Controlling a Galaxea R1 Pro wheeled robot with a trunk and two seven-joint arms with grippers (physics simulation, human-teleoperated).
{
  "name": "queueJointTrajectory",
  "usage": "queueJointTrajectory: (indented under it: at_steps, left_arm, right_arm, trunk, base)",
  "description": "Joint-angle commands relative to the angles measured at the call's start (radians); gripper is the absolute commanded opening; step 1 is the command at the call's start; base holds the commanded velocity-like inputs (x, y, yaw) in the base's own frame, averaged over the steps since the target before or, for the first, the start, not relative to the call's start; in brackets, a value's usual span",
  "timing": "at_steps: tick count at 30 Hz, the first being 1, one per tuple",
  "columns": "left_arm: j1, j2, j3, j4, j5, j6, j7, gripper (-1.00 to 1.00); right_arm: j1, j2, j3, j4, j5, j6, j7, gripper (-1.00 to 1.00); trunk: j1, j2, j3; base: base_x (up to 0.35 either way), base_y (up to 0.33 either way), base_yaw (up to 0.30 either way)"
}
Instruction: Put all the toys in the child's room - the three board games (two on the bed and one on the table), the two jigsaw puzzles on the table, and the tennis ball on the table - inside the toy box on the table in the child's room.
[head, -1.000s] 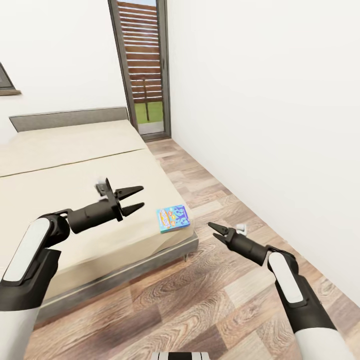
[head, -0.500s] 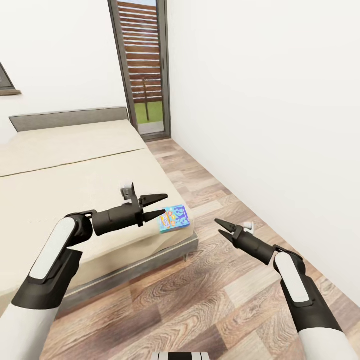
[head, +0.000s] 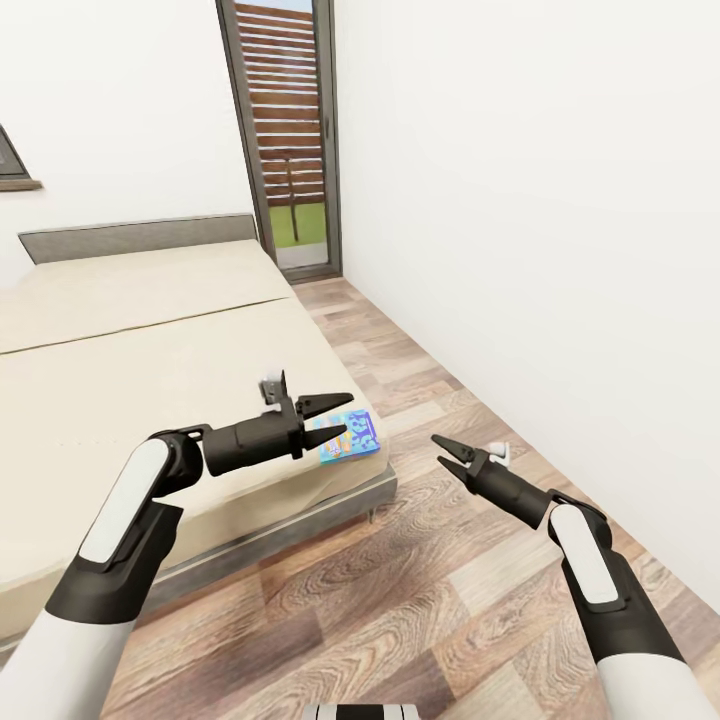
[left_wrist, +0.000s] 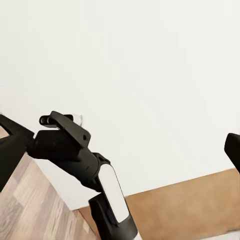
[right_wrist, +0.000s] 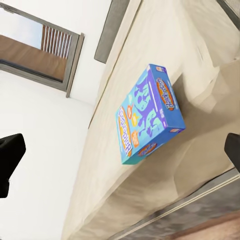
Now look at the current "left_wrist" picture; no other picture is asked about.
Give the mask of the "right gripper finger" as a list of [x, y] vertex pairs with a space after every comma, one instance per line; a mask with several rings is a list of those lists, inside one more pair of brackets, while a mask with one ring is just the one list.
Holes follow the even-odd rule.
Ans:
[[49, 117], [61, 130], [60, 135], [67, 137], [76, 149], [86, 147], [90, 136], [88, 131], [59, 112], [52, 111]]
[[0, 127], [3, 127], [10, 136], [21, 133], [25, 141], [27, 153], [52, 154], [54, 152], [52, 150], [40, 150], [32, 147], [32, 144], [35, 141], [35, 133], [3, 114], [0, 114]]

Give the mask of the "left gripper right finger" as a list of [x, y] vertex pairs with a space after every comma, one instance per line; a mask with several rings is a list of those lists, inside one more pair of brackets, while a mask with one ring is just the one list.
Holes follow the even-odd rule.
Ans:
[[240, 173], [240, 135], [228, 133], [224, 151]]

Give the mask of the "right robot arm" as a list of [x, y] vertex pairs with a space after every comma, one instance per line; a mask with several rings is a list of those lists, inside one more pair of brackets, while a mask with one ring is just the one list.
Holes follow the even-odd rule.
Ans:
[[52, 111], [39, 123], [57, 130], [40, 130], [34, 138], [33, 131], [0, 114], [0, 127], [10, 136], [21, 133], [30, 157], [51, 161], [100, 193], [88, 202], [101, 240], [142, 240], [111, 161], [88, 148], [92, 135], [84, 129], [84, 117]]

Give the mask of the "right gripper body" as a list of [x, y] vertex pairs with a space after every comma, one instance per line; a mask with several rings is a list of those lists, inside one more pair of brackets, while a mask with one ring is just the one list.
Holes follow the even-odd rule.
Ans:
[[90, 134], [85, 148], [75, 148], [61, 130], [40, 130], [32, 147], [39, 150], [52, 150], [52, 154], [27, 153], [33, 159], [49, 160], [72, 176], [81, 175], [93, 160], [88, 148], [92, 135]]

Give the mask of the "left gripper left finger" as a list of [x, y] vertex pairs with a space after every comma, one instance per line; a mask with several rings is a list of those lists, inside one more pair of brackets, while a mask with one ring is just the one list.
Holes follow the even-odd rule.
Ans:
[[26, 153], [22, 133], [0, 138], [0, 193]]

